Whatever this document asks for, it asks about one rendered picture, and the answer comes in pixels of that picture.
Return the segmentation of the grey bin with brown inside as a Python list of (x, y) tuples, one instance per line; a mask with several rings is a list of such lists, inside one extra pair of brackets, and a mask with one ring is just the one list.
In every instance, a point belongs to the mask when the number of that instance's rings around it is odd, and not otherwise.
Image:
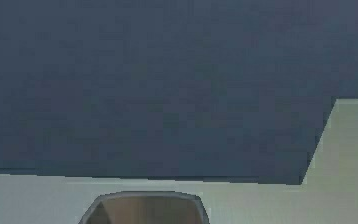
[(121, 191), (98, 196), (78, 224), (210, 224), (210, 221), (197, 195)]

